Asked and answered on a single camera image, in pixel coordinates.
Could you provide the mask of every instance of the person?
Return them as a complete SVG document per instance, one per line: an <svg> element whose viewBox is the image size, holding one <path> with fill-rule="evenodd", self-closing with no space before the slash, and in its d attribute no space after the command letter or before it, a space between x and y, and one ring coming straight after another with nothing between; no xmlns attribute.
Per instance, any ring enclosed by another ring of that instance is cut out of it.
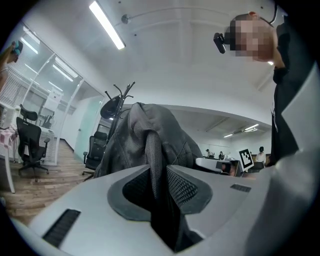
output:
<svg viewBox="0 0 320 256"><path fill-rule="evenodd" d="M256 12L236 16L224 34L224 44L236 56L246 56L258 62L273 62L274 90L271 154L268 166L275 165L284 156L292 155L298 145L286 121L283 110L295 97L306 80L314 59L309 49L291 25L290 17L274 28Z"/></svg>
<svg viewBox="0 0 320 256"><path fill-rule="evenodd" d="M12 44L0 54L0 92L8 78L8 64L17 62L24 44L20 41L13 41Z"/></svg>
<svg viewBox="0 0 320 256"><path fill-rule="evenodd" d="M264 150L265 150L264 147L261 146L261 147L259 148L259 153L256 155L256 158L255 158L255 161L256 161L256 162L262 162L263 165L266 164L266 155L265 155L265 153L264 153Z"/></svg>
<svg viewBox="0 0 320 256"><path fill-rule="evenodd" d="M222 153L222 151L220 151L220 154L219 154L219 160L221 160L221 159L223 160L223 159L224 159L224 157L223 157L223 156L224 156L224 153Z"/></svg>
<svg viewBox="0 0 320 256"><path fill-rule="evenodd" d="M215 157L215 153L212 153L209 149L206 150L207 152L207 157L209 158L210 156L211 157Z"/></svg>

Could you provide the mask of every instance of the black clothing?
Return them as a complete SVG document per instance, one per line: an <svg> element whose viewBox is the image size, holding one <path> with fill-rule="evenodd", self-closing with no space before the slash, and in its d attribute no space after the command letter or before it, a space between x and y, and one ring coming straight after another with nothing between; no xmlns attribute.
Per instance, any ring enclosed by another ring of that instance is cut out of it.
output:
<svg viewBox="0 0 320 256"><path fill-rule="evenodd" d="M282 117L282 112L296 96L314 64L307 46L290 25L288 17L284 17L284 23L276 28L276 33L277 49L285 67L274 69L273 81L276 87L272 111L271 155L268 166L276 164L282 157L294 154L298 150L296 140Z"/></svg>

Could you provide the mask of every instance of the white desk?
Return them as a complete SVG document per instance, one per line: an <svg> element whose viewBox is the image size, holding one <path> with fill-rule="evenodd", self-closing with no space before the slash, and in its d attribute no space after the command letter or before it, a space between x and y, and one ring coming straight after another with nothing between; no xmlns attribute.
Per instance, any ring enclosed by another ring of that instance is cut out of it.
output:
<svg viewBox="0 0 320 256"><path fill-rule="evenodd" d="M17 126L11 124L7 129L0 129L0 144L4 146L4 160L5 160L5 170L8 178L10 190L15 193L14 183L12 181L10 162L9 162L9 148L13 147L13 160L16 160L16 148L17 148Z"/></svg>

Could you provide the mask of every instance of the gray jacket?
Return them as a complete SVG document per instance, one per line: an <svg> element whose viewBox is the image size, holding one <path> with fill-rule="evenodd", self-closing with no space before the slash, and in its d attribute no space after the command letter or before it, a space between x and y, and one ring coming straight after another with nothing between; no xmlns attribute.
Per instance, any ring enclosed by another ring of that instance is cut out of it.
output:
<svg viewBox="0 0 320 256"><path fill-rule="evenodd" d="M198 145L183 131L174 115L156 104L135 103L116 128L94 177L149 164L152 179L166 165L192 168L202 158Z"/></svg>

